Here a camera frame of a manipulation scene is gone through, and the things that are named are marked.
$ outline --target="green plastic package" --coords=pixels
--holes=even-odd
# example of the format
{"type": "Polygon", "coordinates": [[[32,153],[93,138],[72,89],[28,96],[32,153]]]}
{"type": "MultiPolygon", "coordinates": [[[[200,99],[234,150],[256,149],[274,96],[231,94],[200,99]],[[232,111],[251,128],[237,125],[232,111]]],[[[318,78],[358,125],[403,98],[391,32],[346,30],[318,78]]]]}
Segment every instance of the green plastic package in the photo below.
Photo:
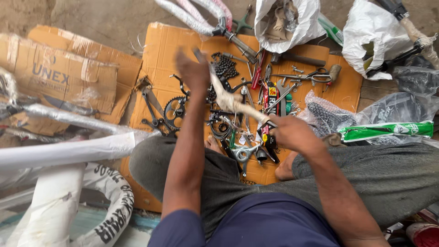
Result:
{"type": "Polygon", "coordinates": [[[355,142],[387,135],[433,136],[433,122],[422,121],[420,123],[378,123],[357,125],[339,129],[344,142],[355,142]]]}

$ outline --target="screw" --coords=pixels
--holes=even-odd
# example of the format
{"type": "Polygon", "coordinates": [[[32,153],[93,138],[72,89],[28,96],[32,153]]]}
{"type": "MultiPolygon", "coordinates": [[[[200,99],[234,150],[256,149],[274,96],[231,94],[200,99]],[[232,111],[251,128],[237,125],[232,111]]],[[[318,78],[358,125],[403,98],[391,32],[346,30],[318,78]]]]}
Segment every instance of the screw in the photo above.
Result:
{"type": "Polygon", "coordinates": [[[302,73],[303,74],[303,72],[305,72],[305,71],[303,71],[303,70],[299,70],[299,69],[297,69],[297,67],[296,66],[291,66],[291,67],[293,67],[293,70],[294,71],[296,71],[296,72],[300,72],[300,73],[302,73]]]}

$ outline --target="dirt floor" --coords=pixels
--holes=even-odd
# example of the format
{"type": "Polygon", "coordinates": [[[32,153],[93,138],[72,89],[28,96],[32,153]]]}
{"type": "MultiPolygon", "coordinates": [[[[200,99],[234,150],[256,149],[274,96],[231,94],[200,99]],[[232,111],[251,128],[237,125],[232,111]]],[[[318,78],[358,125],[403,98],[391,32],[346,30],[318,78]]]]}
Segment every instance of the dirt floor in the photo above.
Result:
{"type": "MultiPolygon", "coordinates": [[[[141,57],[141,54],[135,52],[130,43],[139,48],[137,44],[139,37],[143,45],[148,23],[163,22],[185,27],[180,20],[161,9],[153,0],[2,0],[1,2],[1,32],[26,36],[37,24],[53,25],[138,57],[141,57]]],[[[236,18],[244,15],[249,4],[253,7],[256,5],[256,0],[223,0],[223,2],[236,18]]],[[[343,28],[352,3],[353,0],[324,0],[321,1],[321,12],[336,26],[343,28]]],[[[403,3],[411,14],[410,19],[420,31],[428,36],[439,32],[437,0],[404,0],[403,3]]],[[[202,11],[202,14],[211,24],[216,24],[216,20],[206,11],[202,11]]],[[[252,12],[248,18],[250,25],[253,24],[254,17],[255,13],[252,12]]],[[[246,30],[246,33],[251,35],[252,31],[246,30]]],[[[330,39],[324,40],[320,45],[330,47],[335,54],[341,51],[341,47],[330,39]]],[[[435,47],[439,50],[438,41],[435,47]]],[[[396,84],[391,80],[378,82],[364,80],[358,110],[395,91],[397,91],[396,84]]],[[[135,95],[132,96],[121,124],[128,124],[130,119],[135,102],[135,95]]],[[[0,145],[14,146],[17,145],[17,140],[12,138],[8,144],[2,139],[0,145]]]]}

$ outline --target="person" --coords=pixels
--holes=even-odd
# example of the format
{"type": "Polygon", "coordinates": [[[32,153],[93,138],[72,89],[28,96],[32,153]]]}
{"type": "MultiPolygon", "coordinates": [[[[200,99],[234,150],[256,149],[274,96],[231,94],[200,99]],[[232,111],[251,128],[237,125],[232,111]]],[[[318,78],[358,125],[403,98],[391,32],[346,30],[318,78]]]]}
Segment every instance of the person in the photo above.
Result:
{"type": "Polygon", "coordinates": [[[241,183],[236,161],[214,138],[203,142],[207,61],[179,51],[176,65],[191,90],[178,139],[143,141],[129,164],[133,178],[163,202],[148,246],[389,246],[380,227],[439,200],[436,148],[328,149],[293,116],[270,116],[279,145],[292,150],[276,170],[283,182],[241,183]]]}

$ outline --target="hammer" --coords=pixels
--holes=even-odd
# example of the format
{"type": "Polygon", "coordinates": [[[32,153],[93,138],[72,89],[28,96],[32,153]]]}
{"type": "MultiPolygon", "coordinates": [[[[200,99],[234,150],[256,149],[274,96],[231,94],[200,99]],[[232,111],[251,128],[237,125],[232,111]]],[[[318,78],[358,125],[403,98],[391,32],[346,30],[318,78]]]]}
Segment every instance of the hammer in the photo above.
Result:
{"type": "Polygon", "coordinates": [[[271,56],[271,64],[277,65],[280,62],[280,59],[285,59],[289,61],[295,61],[295,62],[301,62],[305,64],[315,65],[317,67],[324,67],[326,65],[326,61],[319,60],[319,59],[313,59],[313,58],[307,58],[303,56],[299,56],[293,53],[273,53],[273,56],[271,56]]]}

